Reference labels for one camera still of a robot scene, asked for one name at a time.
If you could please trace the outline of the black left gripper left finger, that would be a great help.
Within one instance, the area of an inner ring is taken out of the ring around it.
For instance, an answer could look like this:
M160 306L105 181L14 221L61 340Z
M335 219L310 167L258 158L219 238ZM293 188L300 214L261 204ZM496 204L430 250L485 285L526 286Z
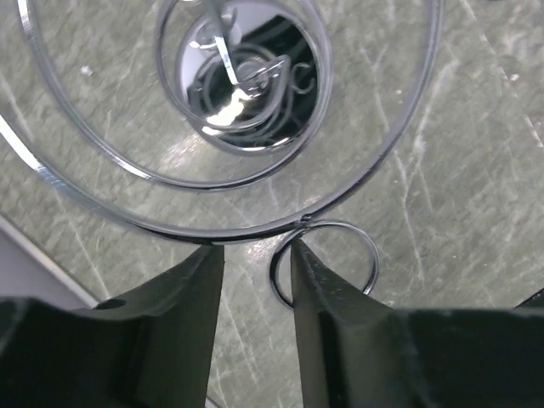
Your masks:
M3 297L2 406L205 406L223 278L201 246L91 309Z

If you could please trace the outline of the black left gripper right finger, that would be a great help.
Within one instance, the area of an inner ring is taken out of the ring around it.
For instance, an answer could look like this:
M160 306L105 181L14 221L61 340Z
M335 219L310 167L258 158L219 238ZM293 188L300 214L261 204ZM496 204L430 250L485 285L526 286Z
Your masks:
M543 296L510 309L393 309L291 249L307 407L540 407Z

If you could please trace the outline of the chrome wine glass rack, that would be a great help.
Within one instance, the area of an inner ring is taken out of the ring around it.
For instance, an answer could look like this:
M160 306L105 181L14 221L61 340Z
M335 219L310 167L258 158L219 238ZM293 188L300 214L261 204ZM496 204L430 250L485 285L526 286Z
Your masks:
M303 133L290 142L290 150L276 163L265 168L260 173L254 173L247 178L216 184L191 184L180 179L166 178L158 173L152 173L144 167L139 167L125 156L118 153L106 140L95 132L95 129L81 115L81 112L71 103L65 94L65 90L57 77L51 60L43 45L42 32L38 27L38 20L35 15L36 4L33 1L18 1L16 3L17 13L25 39L31 49L32 56L37 64L39 72L45 82L46 88L52 94L65 117L69 119L82 136L103 152L111 162L123 168L140 179L151 183L166 185L178 190L194 190L218 192L235 190L249 184L257 183L268 178L271 174L280 171L291 162L305 148L308 141L314 136L323 121L326 109L329 105L332 94L332 46L326 35L325 24L320 17L317 6L312 1L303 1L305 14L313 24L312 33L306 36L308 45L313 50L314 64L318 74L318 86L316 88L317 101L309 124L304 128ZM249 90L244 89L241 84L235 85L229 105L222 108L217 114L207 117L196 114L191 110L190 105L179 99L178 95L171 88L164 67L162 64L162 43L164 27L169 15L176 3L166 1L158 14L158 23L155 34L155 58L156 73L159 76L165 93L171 100L173 106L178 109L188 122L195 125L206 137L219 137L221 135L237 135L248 132L256 135L260 131L261 124L269 124L278 116L281 102L286 96L298 93L292 80L292 74L296 70L289 58L280 55L265 64L264 67L254 72L255 77L261 77L265 72L272 71L273 78L277 80L270 102L252 119L245 122L238 121L242 108L251 106L254 103L254 96ZM411 118L414 116L419 102L422 98L425 87L428 84L432 73L433 64L436 58L437 43L443 21L444 4L441 1L429 1L426 4L426 48L423 50L420 61L420 72L415 79L408 101L405 102L403 113L397 122L390 128L386 138L383 139L377 153L371 161L362 167L359 172L346 184L333 191L330 195L317 201L299 212L280 218L274 222L261 224L244 229L188 229L175 225L163 224L153 221L150 218L143 218L139 215L128 212L117 207L108 201L103 201L96 195L81 189L77 184L66 178L47 156L39 149L32 147L28 138L16 133L8 124L3 125L2 136L11 146L16 155L38 175L42 176L54 188L64 192L73 200L79 202L91 211L110 219L112 222L136 229L140 232L156 235L171 241L182 241L196 245L217 246L220 244L239 243L256 241L273 236L286 235L285 243L289 243L297 235L305 230L316 229L320 226L331 226L331 220L320 221L318 216L326 213L347 200L360 187L362 187L378 170L388 153L394 148L396 142L408 127Z

